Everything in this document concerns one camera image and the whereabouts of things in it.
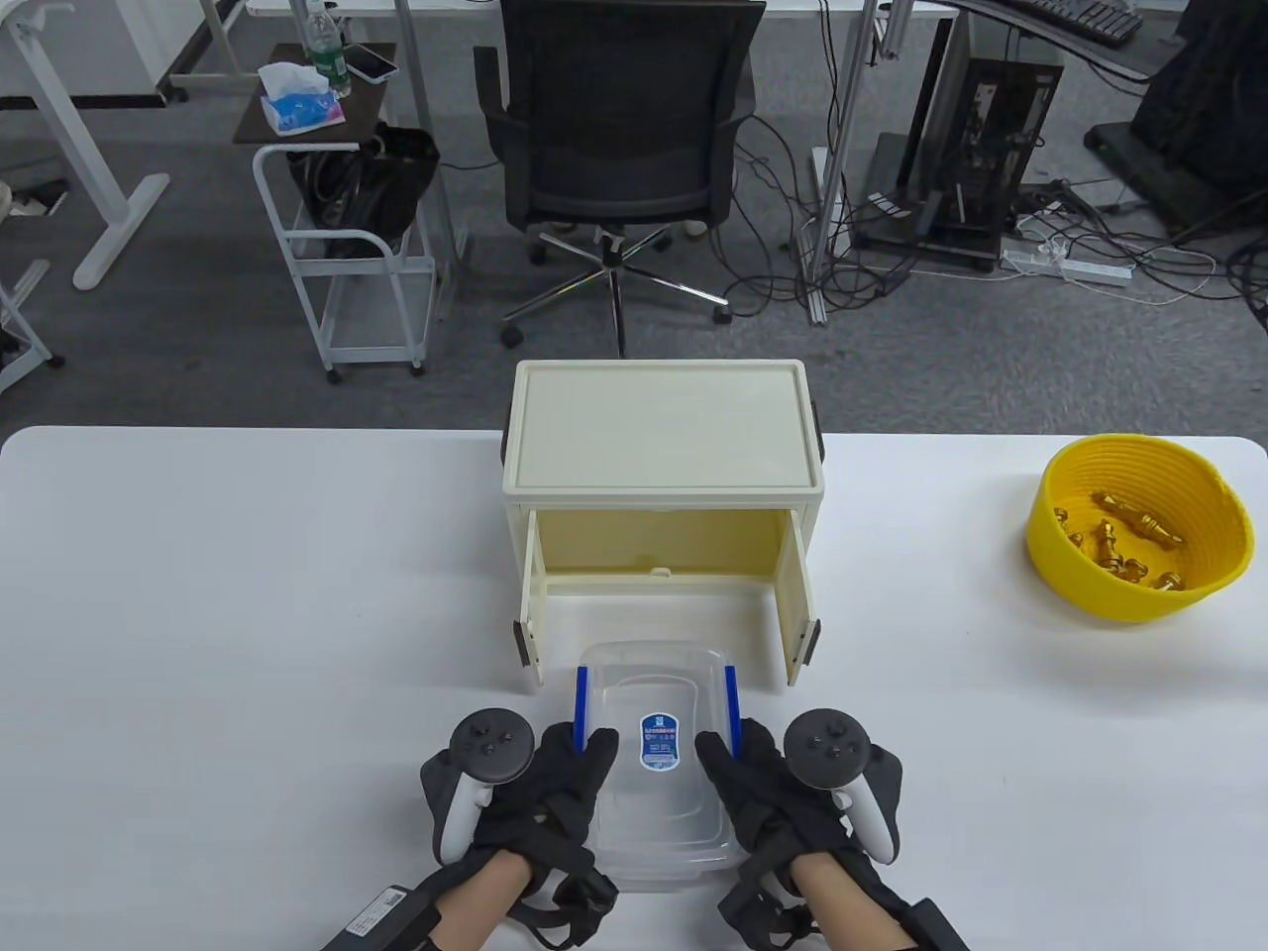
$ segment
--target smartphone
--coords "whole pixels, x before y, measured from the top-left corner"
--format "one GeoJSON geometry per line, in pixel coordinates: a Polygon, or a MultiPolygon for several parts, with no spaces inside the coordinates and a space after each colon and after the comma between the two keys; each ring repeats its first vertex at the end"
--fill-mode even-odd
{"type": "Polygon", "coordinates": [[[360,43],[353,43],[344,48],[344,61],[347,63],[349,72],[374,85],[387,82],[401,71],[394,62],[384,60],[360,43]]]}

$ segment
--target yellow woven basket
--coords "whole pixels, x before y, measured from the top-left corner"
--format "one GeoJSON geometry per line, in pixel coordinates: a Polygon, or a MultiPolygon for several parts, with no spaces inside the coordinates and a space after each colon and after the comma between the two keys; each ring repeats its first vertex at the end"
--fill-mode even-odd
{"type": "Polygon", "coordinates": [[[1151,621],[1227,587],[1245,572],[1254,555],[1254,530],[1240,500],[1206,459],[1164,439],[1107,434],[1071,443],[1044,470],[1026,530],[1035,568],[1066,601],[1113,621],[1151,621]],[[1093,501],[1108,492],[1146,511],[1179,534],[1184,544],[1165,550],[1137,538],[1120,519],[1093,501]],[[1052,510],[1066,510],[1063,527],[1052,510]],[[1093,533],[1110,519],[1123,558],[1149,566],[1139,585],[1116,578],[1093,558],[1093,533]],[[1080,552],[1068,533],[1087,539],[1080,552]],[[1164,572],[1184,579],[1182,591],[1153,587],[1164,572]]]}

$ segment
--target water bottle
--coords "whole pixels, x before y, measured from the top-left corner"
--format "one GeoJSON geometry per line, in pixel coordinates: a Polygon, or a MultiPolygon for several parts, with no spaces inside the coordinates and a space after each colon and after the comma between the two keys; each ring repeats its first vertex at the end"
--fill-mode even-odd
{"type": "Polygon", "coordinates": [[[344,37],[326,10],[326,0],[308,0],[308,55],[317,72],[330,80],[335,95],[342,99],[353,91],[344,60],[344,37]]]}

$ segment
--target clear plastic container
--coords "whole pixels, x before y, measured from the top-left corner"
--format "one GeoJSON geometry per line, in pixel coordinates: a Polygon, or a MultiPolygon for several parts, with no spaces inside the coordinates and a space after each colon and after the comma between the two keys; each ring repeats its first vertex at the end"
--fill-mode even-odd
{"type": "Polygon", "coordinates": [[[598,794],[588,847],[596,867],[628,891],[670,891],[743,856],[695,737],[739,730],[735,668],[689,642],[598,644],[577,668],[577,738],[602,727],[620,751],[598,794]]]}

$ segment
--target open cabinet door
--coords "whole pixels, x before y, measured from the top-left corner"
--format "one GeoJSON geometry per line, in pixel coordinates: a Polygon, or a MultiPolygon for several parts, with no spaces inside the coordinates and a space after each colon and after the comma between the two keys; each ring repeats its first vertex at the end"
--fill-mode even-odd
{"type": "Polygon", "coordinates": [[[780,616],[784,663],[789,686],[796,683],[801,668],[810,663],[819,640],[820,624],[810,598],[810,578],[805,571],[805,545],[796,512],[780,515],[780,557],[775,564],[775,609],[780,616]]]}
{"type": "Polygon", "coordinates": [[[529,512],[529,539],[524,547],[524,587],[520,591],[520,616],[515,620],[515,647],[520,663],[536,668],[538,683],[545,683],[541,670],[543,626],[547,609],[547,567],[541,558],[541,539],[538,538],[538,514],[529,512]]]}

